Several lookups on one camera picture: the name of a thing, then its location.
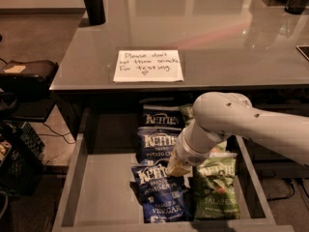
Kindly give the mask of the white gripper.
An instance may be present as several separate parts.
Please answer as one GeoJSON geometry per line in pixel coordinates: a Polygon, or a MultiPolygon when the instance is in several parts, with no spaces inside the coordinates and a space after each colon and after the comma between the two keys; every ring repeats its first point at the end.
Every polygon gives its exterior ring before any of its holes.
{"type": "Polygon", "coordinates": [[[186,129],[180,133],[173,153],[167,165],[169,176],[181,177],[190,172],[189,166],[202,164],[209,156],[209,153],[198,153],[194,151],[186,142],[184,134],[186,129]]]}

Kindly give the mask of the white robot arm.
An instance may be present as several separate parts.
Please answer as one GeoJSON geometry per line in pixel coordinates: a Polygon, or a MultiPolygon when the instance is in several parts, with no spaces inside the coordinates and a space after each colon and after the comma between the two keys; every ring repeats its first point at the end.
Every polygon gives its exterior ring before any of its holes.
{"type": "Polygon", "coordinates": [[[202,164],[232,135],[253,140],[301,165],[309,164],[309,118],[265,111],[242,94],[208,92],[192,106],[193,119],[178,136],[168,174],[181,177],[202,164]]]}

